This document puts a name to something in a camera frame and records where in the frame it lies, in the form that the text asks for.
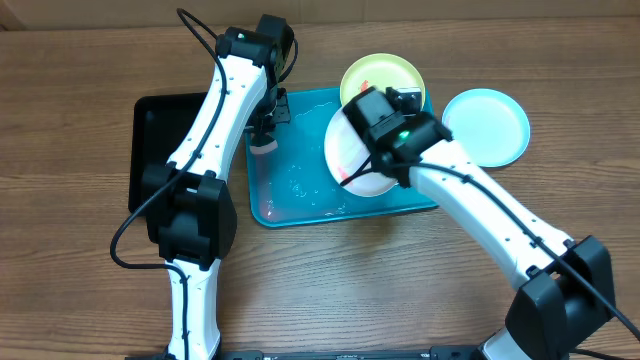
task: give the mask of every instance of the wooden table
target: wooden table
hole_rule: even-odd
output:
[[[289,90],[337,86],[359,57],[390,52],[419,68],[438,114],[470,88],[514,96],[532,141],[492,175],[576,239],[606,244],[619,307],[640,324],[638,18],[295,31]],[[166,272],[125,271],[108,246],[128,215],[133,105],[205,91],[211,74],[184,28],[0,34],[0,358],[118,359],[166,345]],[[415,349],[480,343],[503,325],[513,291],[441,210],[268,230],[249,211],[243,149],[230,183],[238,234],[220,276],[225,349]],[[120,253],[160,261],[143,221]],[[618,321],[583,347],[640,353]]]

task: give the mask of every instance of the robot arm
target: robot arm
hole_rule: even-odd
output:
[[[293,31],[281,18],[265,15],[255,32],[229,28],[216,50],[226,74],[227,92],[219,117],[202,151],[175,189],[148,206],[147,229],[160,256],[187,277],[187,303],[180,276],[169,271],[173,335],[165,358],[209,360],[217,356],[220,331],[216,324],[217,277],[229,252],[237,216],[227,189],[229,168],[245,126],[259,129],[273,117],[278,80],[293,42]],[[149,165],[142,176],[148,197],[167,183],[192,158],[221,100],[221,72],[214,77],[191,129],[166,166]],[[182,337],[187,313],[188,349]]]
[[[507,205],[518,218],[528,221],[528,226],[557,255],[566,252],[567,248],[563,243],[571,238],[527,210],[473,164],[458,141],[442,140],[425,150],[420,157],[424,163],[448,167],[473,177]],[[529,280],[527,273],[532,266],[544,269],[553,262],[542,249],[532,245],[531,239],[522,229],[477,188],[465,184],[459,178],[418,167],[409,170],[409,179],[412,187],[438,203],[491,255],[514,290]]]
[[[405,117],[390,100],[371,88],[343,108],[371,153],[372,169],[435,200],[491,255],[517,290],[506,327],[478,348],[477,358],[565,359],[612,314],[572,276],[563,273],[551,254],[589,279],[614,304],[606,248],[592,236],[576,246],[566,233],[532,214],[474,165],[451,132],[433,115]],[[454,171],[458,176],[437,168]],[[472,180],[495,199],[473,185]],[[536,242],[498,202],[526,224],[538,237]],[[538,239],[549,253],[541,248]]]
[[[256,67],[250,59],[228,56],[220,61],[227,76],[227,96],[219,120],[200,152],[201,156],[188,171],[200,176],[207,171],[213,171],[216,179],[226,182],[233,153],[238,147],[245,125],[267,92],[267,75],[264,66]],[[214,71],[211,87],[195,122],[182,144],[167,161],[175,163],[176,169],[182,169],[189,161],[193,150],[209,126],[220,101],[221,83],[220,72]],[[175,259],[166,262],[179,267],[189,278],[187,324],[190,358],[212,359],[220,344],[216,307],[212,305],[216,304],[218,269],[221,260],[216,258],[206,270],[201,270],[200,266],[187,260]],[[182,284],[175,272],[169,271],[169,277],[173,308],[173,336],[168,352],[180,359],[185,353],[182,339],[182,308],[184,306]]]

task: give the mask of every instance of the black clamp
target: black clamp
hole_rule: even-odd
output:
[[[415,115],[422,110],[422,90],[419,87],[394,89],[387,87],[385,96],[396,111],[404,116]]]
[[[249,117],[244,133],[254,134],[251,137],[251,146],[266,146],[275,141],[270,132],[273,132],[278,124],[289,124],[291,122],[291,111],[289,110],[289,100],[287,90],[278,88],[278,98],[275,109],[266,114],[257,111]]]
[[[142,176],[143,200],[175,174],[175,164],[149,165]],[[235,237],[238,216],[226,182],[208,171],[186,173],[178,184],[146,209],[149,239],[158,244],[160,257],[196,263],[206,271],[216,258],[224,258]]]
[[[124,360],[176,360],[176,356],[169,353],[169,347],[165,347],[160,354],[151,356],[127,356]]]
[[[408,188],[409,167],[421,161],[422,152],[441,140],[451,141],[451,131],[431,113],[408,116],[397,102],[398,93],[387,89],[387,96],[371,87],[344,106],[343,112],[351,126],[371,153],[374,171],[398,180]]]
[[[234,55],[251,60],[254,66],[264,66],[267,94],[256,107],[258,115],[269,114],[276,107],[278,81],[287,63],[293,38],[293,29],[287,21],[271,15],[262,15],[256,31],[230,27],[218,36],[216,53],[221,58]]]

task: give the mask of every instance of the black mount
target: black mount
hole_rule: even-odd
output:
[[[267,95],[256,107],[258,115],[272,113],[278,99],[278,81],[293,44],[293,29],[283,18],[262,15],[256,31],[230,27],[218,36],[216,53],[251,59],[253,65],[267,70]]]
[[[562,259],[615,306],[613,270],[607,249],[593,236]],[[513,340],[532,359],[567,359],[571,350],[611,320],[613,314],[555,263],[531,269],[505,320]]]
[[[252,146],[265,146],[275,141],[268,133],[274,131],[276,125],[288,124],[290,122],[291,111],[289,110],[287,90],[281,87],[278,88],[275,109],[266,114],[258,114],[255,112],[253,116],[249,118],[244,132],[254,135],[251,138]]]
[[[175,176],[174,165],[149,165],[145,169],[143,198]],[[165,192],[147,207],[149,239],[158,244],[160,257],[190,261],[206,271],[216,258],[229,253],[238,216],[226,182],[215,177],[213,171],[203,176],[187,173],[173,191]]]
[[[216,349],[216,352],[213,354],[213,357],[209,360],[220,360],[220,346]],[[149,356],[127,356],[124,360],[176,360],[176,356],[169,353],[169,347],[165,347],[164,350],[159,354],[149,355]]]
[[[484,360],[476,345],[433,346],[412,351],[343,351],[263,354],[260,351],[231,351],[221,360]]]

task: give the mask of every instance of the wood grain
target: wood grain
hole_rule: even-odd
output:
[[[178,26],[176,7],[227,25],[263,13],[290,24],[640,15],[638,0],[0,0],[0,21],[9,30]]]
[[[438,114],[469,88],[513,95],[532,142],[491,174],[576,239],[598,236],[618,305],[640,323],[638,18],[295,31],[289,90],[336,86],[353,61],[384,51],[419,68]],[[120,269],[108,245],[128,214],[133,105],[205,91],[212,66],[183,28],[0,34],[0,358],[117,359],[166,345],[166,274]],[[250,215],[243,149],[230,183],[239,229],[220,277],[225,349],[412,349],[479,343],[501,327],[513,291],[442,211],[267,230]],[[160,260],[143,221],[121,245],[127,260]],[[584,347],[640,353],[617,321]]]
[[[4,0],[0,0],[0,31],[24,30],[24,25],[16,18]]]

